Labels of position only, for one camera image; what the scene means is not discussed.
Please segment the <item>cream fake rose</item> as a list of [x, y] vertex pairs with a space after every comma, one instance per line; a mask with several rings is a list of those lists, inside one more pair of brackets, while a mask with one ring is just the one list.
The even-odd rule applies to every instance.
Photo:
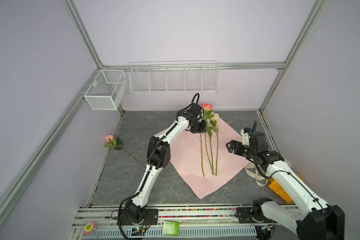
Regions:
[[218, 175], [218, 162], [219, 162], [219, 126], [218, 126], [218, 121], [220, 119], [219, 114], [212, 112], [212, 118], [210, 120], [211, 126], [212, 126], [212, 131], [216, 133], [216, 137], [217, 137], [217, 147], [216, 147], [216, 166], [214, 168], [215, 170], [215, 175]]

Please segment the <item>pink purple wrapping paper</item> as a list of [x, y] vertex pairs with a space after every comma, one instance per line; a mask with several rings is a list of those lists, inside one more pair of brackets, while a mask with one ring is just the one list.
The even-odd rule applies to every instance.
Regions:
[[[219, 119], [218, 126], [220, 133], [217, 176], [212, 175], [209, 166], [204, 134], [202, 134], [202, 141], [205, 178], [203, 178], [201, 169], [200, 135], [184, 131], [171, 144], [171, 164], [199, 199], [203, 199], [220, 189], [249, 164], [249, 161], [245, 158], [229, 153], [226, 147], [226, 144], [231, 140], [240, 142], [242, 136], [222, 119]], [[216, 166], [216, 147], [217, 137], [216, 133], [213, 132], [212, 149], [214, 168]]]

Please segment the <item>red pink fake rose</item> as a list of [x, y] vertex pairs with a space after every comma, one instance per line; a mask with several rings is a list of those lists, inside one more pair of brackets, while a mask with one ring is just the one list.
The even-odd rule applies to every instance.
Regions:
[[[204, 103], [204, 104], [202, 104], [202, 109], [204, 110], [204, 115], [202, 117], [202, 120], [205, 120], [206, 124], [207, 124], [207, 120], [211, 120], [211, 118], [212, 118], [211, 115], [213, 112], [213, 106], [211, 104]], [[205, 149], [206, 149], [209, 166], [211, 169], [210, 160], [209, 160], [210, 151], [209, 151], [209, 139], [208, 139], [207, 130], [206, 130], [206, 133], [204, 133], [204, 141], [205, 141]]]

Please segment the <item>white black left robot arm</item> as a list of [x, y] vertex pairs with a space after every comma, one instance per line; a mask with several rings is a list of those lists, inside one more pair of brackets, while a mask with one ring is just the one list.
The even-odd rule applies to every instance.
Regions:
[[171, 144], [184, 131], [201, 134], [207, 131], [207, 121], [203, 119], [204, 109], [199, 105], [200, 94], [196, 93], [188, 106], [176, 112], [176, 119], [171, 126], [158, 137], [151, 137], [147, 152], [147, 166], [136, 193], [121, 201], [118, 225], [127, 220], [139, 224], [145, 216], [152, 188], [161, 173], [171, 160]]

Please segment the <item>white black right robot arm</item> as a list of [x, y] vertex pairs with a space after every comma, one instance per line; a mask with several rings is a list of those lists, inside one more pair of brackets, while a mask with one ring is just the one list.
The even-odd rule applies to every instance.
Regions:
[[331, 206], [311, 190], [289, 167], [285, 158], [269, 150], [266, 137], [256, 131], [257, 125], [241, 131], [241, 142], [226, 144], [228, 152], [246, 158], [266, 180], [273, 178], [292, 198], [299, 212], [293, 212], [270, 198], [253, 202], [251, 217], [261, 223], [272, 220], [293, 232], [300, 240], [343, 240], [345, 213]]

